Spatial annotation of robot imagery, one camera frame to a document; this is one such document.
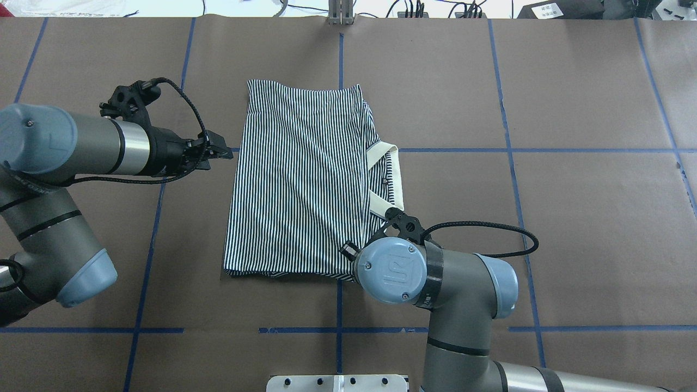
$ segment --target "white label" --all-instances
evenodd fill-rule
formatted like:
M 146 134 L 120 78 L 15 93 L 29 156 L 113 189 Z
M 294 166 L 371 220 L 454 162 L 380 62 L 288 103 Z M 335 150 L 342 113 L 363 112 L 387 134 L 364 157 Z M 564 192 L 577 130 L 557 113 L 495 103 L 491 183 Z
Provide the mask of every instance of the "white label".
M 564 15 L 557 3 L 545 4 L 543 6 L 532 7 L 531 9 L 535 13 L 537 19 L 551 19 Z

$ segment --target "light blue cap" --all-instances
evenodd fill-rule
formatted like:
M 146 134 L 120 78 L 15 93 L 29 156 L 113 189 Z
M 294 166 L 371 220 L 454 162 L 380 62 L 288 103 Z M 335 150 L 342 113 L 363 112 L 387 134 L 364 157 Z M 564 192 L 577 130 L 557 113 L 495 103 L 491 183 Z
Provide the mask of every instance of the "light blue cap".
M 497 311 L 495 319 L 505 319 L 516 308 L 518 301 L 518 277 L 511 264 L 475 253 L 487 266 L 493 288 L 496 291 Z
M 0 110 L 0 163 L 27 174 L 52 172 L 77 145 L 77 126 L 63 109 L 14 103 Z
M 116 269 L 106 249 L 82 266 L 82 268 L 63 286 L 56 301 L 64 308 L 72 308 L 103 292 L 116 282 Z
M 414 303 L 426 283 L 426 259 L 416 245 L 385 237 L 361 250 L 355 274 L 363 289 L 384 303 Z

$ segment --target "gray robot arm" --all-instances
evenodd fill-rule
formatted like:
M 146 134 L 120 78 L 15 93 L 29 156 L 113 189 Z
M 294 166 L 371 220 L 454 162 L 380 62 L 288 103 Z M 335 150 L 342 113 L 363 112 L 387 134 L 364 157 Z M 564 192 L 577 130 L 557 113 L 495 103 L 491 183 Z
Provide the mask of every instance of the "gray robot arm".
M 14 104 L 0 110 L 0 213 L 24 252 L 0 260 L 0 326 L 56 299 L 70 308 L 116 281 L 116 270 L 64 188 L 86 179 L 162 183 L 208 159 L 232 158 L 219 135 L 206 130 L 182 139 L 150 124 L 145 106 L 160 95 L 158 78 L 119 86 L 102 117 L 57 107 Z M 76 174 L 170 176 L 159 181 L 114 177 L 75 179 Z
M 431 311 L 422 392 L 669 391 L 492 361 L 492 320 L 507 317 L 518 299 L 513 268 L 500 259 L 421 241 L 406 233 L 419 232 L 418 220 L 406 215 L 403 220 L 408 222 L 395 223 L 398 237 L 379 234 L 361 250 L 347 243 L 342 252 L 353 260 L 358 282 L 378 301 Z

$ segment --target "white bracket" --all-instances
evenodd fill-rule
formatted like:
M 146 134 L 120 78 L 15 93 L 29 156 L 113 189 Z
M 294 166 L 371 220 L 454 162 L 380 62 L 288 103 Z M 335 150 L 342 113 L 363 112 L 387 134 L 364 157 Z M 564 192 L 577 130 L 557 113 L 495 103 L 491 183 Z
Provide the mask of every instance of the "white bracket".
M 329 0 L 329 24 L 353 24 L 353 0 Z
M 266 392 L 409 392 L 401 375 L 274 376 Z

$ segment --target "garment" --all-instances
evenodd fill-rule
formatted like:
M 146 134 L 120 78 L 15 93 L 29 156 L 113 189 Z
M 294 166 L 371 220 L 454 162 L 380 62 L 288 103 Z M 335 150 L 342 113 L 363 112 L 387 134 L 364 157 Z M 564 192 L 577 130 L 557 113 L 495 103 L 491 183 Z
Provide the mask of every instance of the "garment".
M 404 209 L 397 148 L 378 137 L 359 86 L 294 89 L 250 80 L 224 270 L 350 280 L 340 254 Z

